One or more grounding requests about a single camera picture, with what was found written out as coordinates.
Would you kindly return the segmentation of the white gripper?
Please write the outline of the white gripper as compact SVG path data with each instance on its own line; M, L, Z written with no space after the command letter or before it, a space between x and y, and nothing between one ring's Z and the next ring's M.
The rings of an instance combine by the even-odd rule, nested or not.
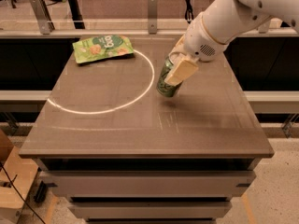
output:
M177 86L198 70L198 61L213 61L228 45L216 41L206 30L201 12L188 26L184 36L172 48L168 57L174 65L165 82Z

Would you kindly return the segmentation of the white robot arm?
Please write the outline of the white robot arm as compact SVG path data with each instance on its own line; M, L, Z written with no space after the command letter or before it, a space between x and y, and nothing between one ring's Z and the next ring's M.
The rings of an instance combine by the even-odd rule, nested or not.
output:
M299 32L299 0L215 0L188 26L168 55L173 65L164 78L177 86L223 53L237 36L278 18Z

